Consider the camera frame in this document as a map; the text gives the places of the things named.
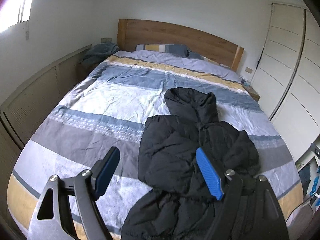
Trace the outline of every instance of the blue gripper pad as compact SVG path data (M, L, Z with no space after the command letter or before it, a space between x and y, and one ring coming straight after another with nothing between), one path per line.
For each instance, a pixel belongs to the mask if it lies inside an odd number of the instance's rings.
M201 148L196 151L196 161L211 195L215 196L217 200L221 200L224 195L221 187L221 178Z

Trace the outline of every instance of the silver bolt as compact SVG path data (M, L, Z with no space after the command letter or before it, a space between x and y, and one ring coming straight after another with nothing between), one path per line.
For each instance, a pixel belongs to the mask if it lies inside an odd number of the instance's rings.
M233 175L236 174L236 172L234 170L231 170L231 169L227 170L226 173L227 173L228 176L233 176Z
M263 175L260 175L260 176L258 177L258 179L259 179L260 181L266 181L266 180L267 180L266 176L263 176Z
M81 175L82 176L87 176L87 175L89 175L90 172L91 172L90 170L84 170L84 171L81 172Z
M56 181L58 179L58 175L52 175L51 177L50 177L50 181Z

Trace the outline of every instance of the wardrobe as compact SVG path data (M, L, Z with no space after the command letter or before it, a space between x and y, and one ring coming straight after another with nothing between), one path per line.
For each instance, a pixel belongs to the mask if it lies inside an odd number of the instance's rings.
M297 162L320 134L320 27L296 6L273 4L251 86Z

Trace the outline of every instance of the black puffer jacket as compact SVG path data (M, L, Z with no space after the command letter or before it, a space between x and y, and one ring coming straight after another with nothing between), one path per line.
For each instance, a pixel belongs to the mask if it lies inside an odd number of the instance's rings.
M124 240L205 237L221 202L211 196L196 163L198 147L241 174L243 194L260 168L247 133L219 122L213 93L175 88L164 98L171 115L147 119L139 150L139 180L153 190L131 208Z

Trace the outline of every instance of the nightstand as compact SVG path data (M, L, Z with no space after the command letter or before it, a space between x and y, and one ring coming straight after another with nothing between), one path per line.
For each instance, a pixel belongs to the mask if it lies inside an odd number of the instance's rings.
M259 101L260 96L256 91L254 91L254 89L252 87L250 87L250 86L249 87L243 86L243 87L245 90L247 90L247 92L253 98L254 101L257 101L257 102Z

